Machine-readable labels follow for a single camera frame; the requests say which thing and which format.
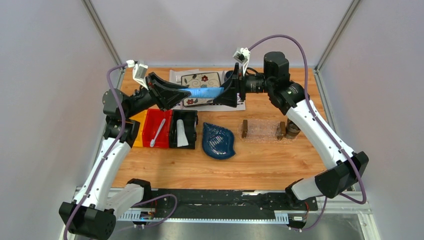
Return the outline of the blue toothpaste tube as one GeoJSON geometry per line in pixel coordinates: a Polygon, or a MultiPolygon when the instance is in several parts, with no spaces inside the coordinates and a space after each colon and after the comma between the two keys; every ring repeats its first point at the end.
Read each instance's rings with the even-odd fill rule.
{"type": "Polygon", "coordinates": [[[189,92],[190,98],[215,99],[224,92],[224,88],[223,87],[183,88],[182,91],[189,92]]]}

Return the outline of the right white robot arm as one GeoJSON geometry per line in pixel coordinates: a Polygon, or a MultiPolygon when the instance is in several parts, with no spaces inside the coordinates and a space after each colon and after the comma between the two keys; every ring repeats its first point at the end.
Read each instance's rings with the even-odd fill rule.
{"type": "Polygon", "coordinates": [[[333,199],[355,183],[363,185],[362,175],[369,162],[365,152],[348,146],[317,111],[307,93],[307,86],[290,78],[289,61],[280,51],[263,57],[263,73],[246,75],[250,60],[246,48],[236,50],[231,76],[224,82],[223,93],[214,100],[217,104],[235,107],[247,93],[267,93],[273,106],[288,118],[290,124],[310,141],[323,161],[326,170],[316,176],[303,178],[285,188],[285,203],[299,209],[306,199],[325,196],[333,199]]]}

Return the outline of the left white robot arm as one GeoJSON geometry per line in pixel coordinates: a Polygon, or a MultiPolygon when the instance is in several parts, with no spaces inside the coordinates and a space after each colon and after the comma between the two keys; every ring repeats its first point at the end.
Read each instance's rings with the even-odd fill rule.
{"type": "Polygon", "coordinates": [[[135,204],[148,207],[153,194],[148,183],[132,179],[114,196],[109,192],[115,176],[138,135],[140,123],[131,117],[156,105],[170,110],[191,93],[183,86],[165,81],[154,72],[148,74],[132,95],[111,87],[102,97],[106,129],[97,159],[80,191],[70,202],[63,202],[59,215],[65,224],[63,239],[69,234],[107,240],[117,219],[135,204]]]}

